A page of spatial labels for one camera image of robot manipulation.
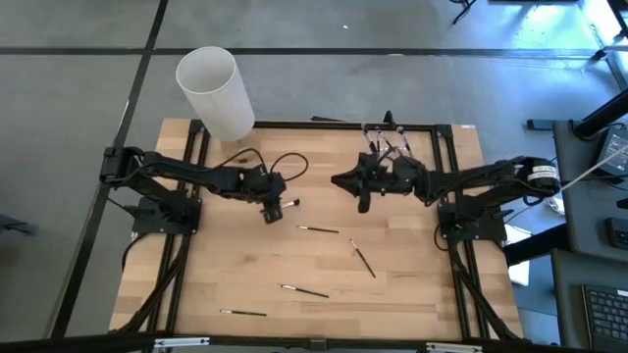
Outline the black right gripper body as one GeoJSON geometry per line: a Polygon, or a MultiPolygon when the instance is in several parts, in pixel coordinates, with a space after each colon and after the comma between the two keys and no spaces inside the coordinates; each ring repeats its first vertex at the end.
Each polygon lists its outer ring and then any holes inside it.
{"type": "Polygon", "coordinates": [[[367,167],[364,186],[370,192],[428,195],[428,170],[423,163],[410,157],[397,157],[389,166],[378,160],[367,167]]]}

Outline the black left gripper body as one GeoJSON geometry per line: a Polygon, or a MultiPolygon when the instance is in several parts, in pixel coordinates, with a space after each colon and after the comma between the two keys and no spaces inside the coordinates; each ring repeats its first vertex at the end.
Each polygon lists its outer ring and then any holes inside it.
{"type": "Polygon", "coordinates": [[[241,191],[250,197],[277,196],[279,178],[261,165],[241,171],[241,191]]]}

